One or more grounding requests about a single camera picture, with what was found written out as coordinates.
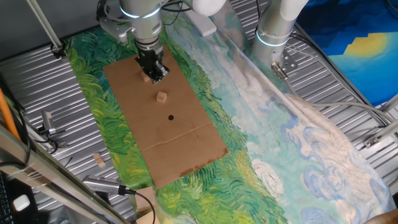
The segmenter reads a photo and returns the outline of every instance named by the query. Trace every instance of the wooden block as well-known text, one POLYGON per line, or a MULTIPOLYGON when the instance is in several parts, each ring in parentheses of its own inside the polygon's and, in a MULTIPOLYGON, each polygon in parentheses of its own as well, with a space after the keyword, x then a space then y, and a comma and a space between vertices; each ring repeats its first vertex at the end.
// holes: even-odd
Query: wooden block
POLYGON ((97 159, 101 158, 101 155, 99 153, 96 153, 93 155, 93 157, 94 157, 94 160, 97 160, 97 159))
POLYGON ((157 100, 159 103, 164 103, 164 102, 166 102, 166 99, 167 99, 167 94, 166 94, 166 93, 161 92, 161 91, 157 93, 156 100, 157 100))
POLYGON ((104 161, 102 159, 96 159, 95 162, 98 164, 98 166, 100 168, 106 167, 106 164, 104 163, 104 161))
MULTIPOLYGON (((137 190, 137 192, 142 194, 146 198, 148 198, 148 200, 152 203, 154 208, 157 206, 156 195, 155 195, 154 189, 152 187, 146 187, 144 189, 137 190)), ((139 195, 135 195, 135 196, 136 196, 136 202, 137 202, 137 209, 140 212, 150 209, 150 205, 145 199, 143 199, 139 195)))
MULTIPOLYGON (((151 211, 143 217, 137 219, 137 224, 152 224, 154 222, 154 213, 151 211)), ((155 216, 155 224, 160 224, 157 216, 155 216)))
POLYGON ((99 153, 94 154, 93 157, 99 167, 104 168, 106 166, 99 153))
POLYGON ((150 78, 147 76, 147 74, 145 74, 145 72, 141 72, 141 77, 144 80, 144 82, 148 82, 150 80, 150 78))

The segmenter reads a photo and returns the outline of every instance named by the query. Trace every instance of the cable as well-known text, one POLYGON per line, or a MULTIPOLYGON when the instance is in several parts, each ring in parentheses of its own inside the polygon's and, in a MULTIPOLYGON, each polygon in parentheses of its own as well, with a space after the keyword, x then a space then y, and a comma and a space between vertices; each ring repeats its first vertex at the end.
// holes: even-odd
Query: cable
POLYGON ((179 10, 175 10, 175 9, 167 9, 167 8, 162 8, 162 10, 165 10, 167 12, 188 12, 191 9, 179 9, 179 10))
MULTIPOLYGON (((393 18, 398 19, 398 17, 397 17, 396 15, 394 15, 394 14, 390 11, 390 9, 388 8, 388 5, 387 5, 387 4, 390 4, 390 3, 391 3, 390 1, 387 2, 387 0, 384 0, 384 6, 386 7, 387 12, 388 12, 393 18)), ((390 6, 391 6, 394 10, 398 10, 398 9, 396 8, 396 6, 394 6, 394 5, 392 5, 392 4, 390 4, 390 6)))
POLYGON ((59 147, 58 143, 57 143, 56 141, 54 141, 53 139, 51 139, 51 138, 48 138, 48 139, 45 140, 45 141, 39 141, 39 140, 34 139, 34 141, 37 142, 37 143, 48 143, 48 142, 52 142, 53 145, 54 145, 54 150, 53 150, 52 152, 50 152, 50 154, 54 154, 54 153, 58 150, 58 147, 59 147))
MULTIPOLYGON (((306 51, 304 51, 304 50, 302 50, 302 49, 299 49, 299 48, 296 47, 296 46, 290 45, 290 44, 286 44, 286 47, 287 47, 288 49, 290 49, 290 50, 293 50, 293 51, 296 51, 296 52, 299 52, 299 53, 308 55, 308 56, 310 56, 311 58, 314 58, 315 60, 317 60, 318 62, 320 62, 320 63, 333 75, 333 72, 327 67, 327 65, 326 65, 324 62, 322 62, 322 60, 320 60, 319 58, 316 58, 316 56, 314 56, 314 55, 312 55, 312 54, 310 54, 310 53, 308 53, 308 52, 306 52, 306 51)), ((343 84, 338 78, 336 78, 336 79, 337 79, 337 81, 339 82, 339 84, 340 84, 341 86, 343 86, 343 87, 348 91, 348 93, 351 93, 357 100, 359 100, 360 102, 362 102, 362 100, 359 99, 351 90, 349 90, 347 87, 345 87, 344 84, 343 84)))
MULTIPOLYGON (((319 55, 321 55, 322 56, 322 58, 334 69, 334 70, 338 70, 336 67, 335 67, 335 65, 330 61, 330 59, 328 58, 328 56, 327 55, 325 55, 325 53, 323 53, 323 51, 321 51, 319 48, 318 48, 318 46, 316 46, 314 43, 312 43, 312 41, 310 40, 310 39, 308 39, 307 37, 305 37, 305 36, 303 36, 303 35, 300 35, 300 34, 298 34, 298 33, 291 33, 291 35, 290 35, 291 37, 293 37, 293 38, 296 38, 296 39, 298 39, 298 40, 301 40, 302 42, 305 42, 306 44, 308 44, 309 46, 311 46, 314 50, 316 50, 318 53, 319 53, 319 55)), ((312 58, 314 58, 315 60, 318 60, 336 79, 337 79, 337 81, 339 82, 339 84, 341 84, 341 86, 343 86, 344 87, 344 89, 346 90, 346 91, 348 91, 349 93, 351 93, 359 102, 361 102, 361 103, 363 103, 363 104, 365 104, 364 103, 364 101, 360 98, 360 97, 358 97, 357 95, 355 95, 351 90, 349 90, 344 84, 342 84, 342 82, 340 81, 340 79, 339 78, 337 78, 336 77, 336 75, 334 74, 334 73, 332 73, 331 71, 330 71, 330 69, 320 60, 320 59, 317 59, 316 58, 316 56, 314 56, 314 55, 312 55, 312 54, 309 54, 309 53, 307 53, 307 52, 305 52, 305 51, 303 51, 303 49, 299 49, 299 50, 295 50, 295 51, 297 51, 297 52, 301 52, 301 53, 303 53, 303 54, 307 54, 307 55, 309 55, 309 56, 311 56, 312 58)))
POLYGON ((72 161, 72 159, 73 159, 73 156, 72 156, 72 157, 69 159, 69 161, 64 165, 65 168, 67 167, 67 165, 69 164, 69 162, 72 161))
MULTIPOLYGON (((293 51, 296 51, 296 52, 299 52, 299 53, 308 55, 308 56, 314 58, 315 60, 318 60, 330 73, 332 73, 332 72, 330 71, 330 69, 329 69, 321 60, 319 60, 318 58, 316 58, 314 55, 312 55, 312 54, 310 54, 310 53, 308 53, 308 52, 305 52, 305 51, 303 51, 303 50, 292 49, 292 48, 290 48, 290 47, 294 47, 294 46, 293 46, 293 45, 290 45, 290 44, 286 44, 286 47, 287 47, 288 49, 290 49, 290 50, 293 50, 293 51)), ((292 90, 292 92, 293 92, 295 95, 299 96, 299 95, 297 94, 297 92, 293 89, 293 86, 291 85, 291 83, 289 82, 289 80, 286 80, 286 84, 287 84, 287 86, 290 88, 290 90, 292 90)), ((312 106, 314 106, 314 107, 341 106, 341 105, 358 106, 358 107, 362 107, 362 108, 365 108, 365 109, 367 109, 367 110, 371 110, 371 111, 375 112, 375 113, 378 114, 379 116, 382 116, 382 117, 386 118, 386 119, 387 119, 389 122, 391 122, 391 123, 393 123, 393 122, 395 121, 393 118, 391 118, 391 117, 390 117, 388 114, 386 114, 385 112, 383 112, 383 111, 381 111, 381 110, 379 110, 379 109, 376 109, 376 108, 374 108, 374 107, 372 107, 372 106, 366 105, 366 104, 364 104, 364 103, 344 102, 344 101, 342 101, 342 102, 334 102, 334 103, 310 103, 310 104, 311 104, 312 106)))
POLYGON ((390 7, 391 7, 393 10, 395 10, 395 12, 398 12, 398 9, 395 7, 395 5, 393 5, 393 4, 391 3, 390 0, 385 0, 385 1, 390 5, 390 7))
POLYGON ((153 211, 153 213, 154 213, 154 221, 152 222, 152 224, 155 224, 155 221, 156 221, 155 208, 154 208, 154 206, 152 205, 152 203, 150 202, 150 200, 149 200, 147 197, 143 196, 142 194, 136 192, 135 190, 125 189, 125 190, 124 190, 124 193, 126 193, 126 194, 138 195, 138 196, 142 197, 143 199, 145 199, 145 200, 149 203, 150 208, 152 209, 152 211, 153 211))
POLYGON ((259 19, 261 17, 261 5, 260 5, 260 0, 256 0, 256 5, 257 5, 257 13, 259 14, 259 19))
POLYGON ((181 4, 181 6, 180 6, 180 10, 178 11, 177 15, 175 16, 175 18, 174 18, 173 22, 171 22, 170 24, 165 24, 165 23, 163 23, 163 25, 165 25, 165 26, 171 26, 171 25, 173 25, 173 24, 174 24, 174 22, 177 20, 177 18, 178 18, 178 15, 179 15, 179 14, 180 14, 180 12, 181 12, 182 6, 183 6, 183 4, 181 4))
POLYGON ((25 169, 25 164, 21 162, 0 162, 0 167, 5 167, 5 166, 14 166, 18 169, 25 169))
POLYGON ((162 6, 162 10, 165 10, 167 12, 187 12, 187 11, 191 10, 190 8, 182 9, 182 7, 179 10, 166 8, 167 6, 173 6, 175 4, 180 4, 180 3, 183 4, 183 1, 169 2, 169 3, 165 4, 164 6, 162 6))
POLYGON ((11 134, 15 136, 15 138, 21 140, 21 137, 19 137, 18 134, 17 127, 15 126, 14 118, 12 118, 10 107, 8 106, 6 97, 4 96, 4 93, 1 91, 1 89, 0 89, 0 110, 2 111, 4 119, 6 120, 8 130, 11 132, 11 134))
MULTIPOLYGON (((297 94, 297 92, 293 89, 292 84, 289 82, 289 80, 286 80, 286 84, 296 96, 300 97, 297 94)), ((391 123, 395 122, 395 120, 393 118, 391 118, 389 115, 387 115, 385 112, 383 112, 383 111, 381 111, 379 109, 376 109, 376 108, 374 108, 372 106, 363 104, 363 103, 341 101, 341 102, 334 102, 334 103, 310 103, 310 104, 313 107, 329 107, 329 106, 343 106, 343 105, 358 106, 358 107, 362 107, 362 108, 365 108, 367 110, 371 110, 371 111, 377 113, 379 116, 382 116, 382 117, 386 118, 391 123)))
POLYGON ((24 117, 24 115, 22 114, 21 105, 20 105, 20 104, 18 103, 18 101, 14 98, 14 95, 12 94, 12 92, 11 92, 11 90, 8 88, 8 86, 7 86, 2 80, 0 80, 0 85, 1 85, 1 88, 2 88, 3 90, 5 90, 6 92, 9 93, 8 98, 9 98, 12 102, 14 102, 15 107, 17 108, 17 111, 18 111, 19 119, 21 120, 23 132, 24 132, 23 135, 26 137, 26 139, 25 139, 25 141, 26 141, 25 144, 26 144, 27 149, 26 149, 25 166, 27 167, 27 166, 28 166, 28 163, 29 163, 29 159, 30 159, 30 150, 31 150, 31 149, 30 149, 30 137, 29 137, 29 133, 27 132, 25 117, 24 117))
POLYGON ((50 142, 50 138, 48 138, 47 140, 45 140, 45 141, 40 141, 40 140, 36 140, 36 139, 33 139, 35 142, 37 142, 37 143, 48 143, 48 142, 50 142))
POLYGON ((52 143, 54 143, 54 150, 52 152, 50 152, 50 154, 54 154, 55 152, 58 151, 58 143, 54 140, 51 140, 52 143))

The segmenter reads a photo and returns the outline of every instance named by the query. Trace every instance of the metal clamp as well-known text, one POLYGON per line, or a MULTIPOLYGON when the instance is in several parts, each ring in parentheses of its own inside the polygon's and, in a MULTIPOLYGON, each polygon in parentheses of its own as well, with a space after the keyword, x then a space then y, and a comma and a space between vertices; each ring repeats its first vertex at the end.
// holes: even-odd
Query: metal clamp
POLYGON ((59 132, 57 132, 57 127, 53 121, 51 112, 48 111, 42 111, 42 118, 43 118, 43 126, 39 129, 39 134, 40 135, 44 135, 45 137, 42 137, 44 139, 43 142, 40 143, 48 143, 50 144, 54 149, 55 148, 61 148, 61 149, 65 149, 68 147, 68 144, 66 141, 53 141, 51 140, 51 135, 54 134, 58 134, 59 132))
POLYGON ((290 56, 289 53, 287 53, 286 49, 284 49, 282 57, 283 57, 282 60, 283 63, 280 67, 285 73, 293 72, 299 67, 299 65, 297 65, 297 62, 293 59, 293 57, 290 56))
POLYGON ((130 30, 135 30, 135 28, 132 28, 131 26, 128 26, 126 24, 119 25, 118 22, 107 19, 105 17, 99 19, 99 24, 101 25, 102 29, 114 36, 122 43, 127 42, 127 33, 130 30))
POLYGON ((281 80, 285 81, 286 79, 288 79, 288 76, 283 71, 283 69, 279 66, 278 63, 276 63, 276 62, 272 63, 271 68, 281 80))
POLYGON ((391 135, 395 139, 398 139, 397 132, 398 132, 398 121, 395 121, 390 125, 388 125, 387 127, 385 127, 384 129, 382 129, 381 131, 379 131, 378 133, 368 138, 367 140, 365 140, 364 144, 367 148, 369 148, 391 135))

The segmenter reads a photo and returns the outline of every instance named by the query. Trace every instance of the metal rail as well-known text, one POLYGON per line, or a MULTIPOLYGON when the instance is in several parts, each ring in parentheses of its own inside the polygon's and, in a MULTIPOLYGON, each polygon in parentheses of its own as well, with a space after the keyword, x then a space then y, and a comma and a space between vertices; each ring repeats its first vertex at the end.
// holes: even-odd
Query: metal rail
POLYGON ((29 4, 32 11, 34 12, 34 14, 36 15, 36 17, 39 20, 40 24, 42 25, 44 31, 49 36, 54 47, 56 47, 57 50, 62 49, 62 43, 61 43, 60 39, 57 37, 56 33, 52 29, 50 22, 47 20, 46 16, 44 15, 44 12, 40 8, 37 1, 36 0, 26 0, 26 1, 29 4))
MULTIPOLYGON (((107 219, 117 224, 129 223, 59 164, 46 150, 37 144, 35 146, 37 151, 31 152, 28 168, 19 170, 13 166, 4 166, 0 167, 0 170, 97 223, 107 224, 107 219)), ((0 147, 2 161, 25 159, 26 145, 2 126, 0 126, 0 147)))

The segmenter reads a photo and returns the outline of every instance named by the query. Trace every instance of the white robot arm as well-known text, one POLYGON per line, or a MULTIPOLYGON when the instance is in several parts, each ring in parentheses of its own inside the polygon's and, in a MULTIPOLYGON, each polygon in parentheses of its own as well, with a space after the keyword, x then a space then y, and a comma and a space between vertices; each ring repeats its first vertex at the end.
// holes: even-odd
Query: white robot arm
POLYGON ((252 52, 267 67, 283 64, 283 51, 293 31, 297 16, 308 0, 272 0, 261 14, 252 52))
MULTIPOLYGON (((136 62, 153 82, 161 81, 169 69, 162 65, 163 47, 159 44, 159 34, 162 31, 161 9, 169 0, 119 0, 125 24, 121 27, 115 21, 120 19, 99 16, 103 29, 114 35, 120 41, 127 41, 127 33, 134 36, 138 49, 136 62)), ((203 16, 212 16, 218 12, 226 0, 184 0, 192 10, 203 16)), ((109 15, 105 4, 103 10, 109 15)))

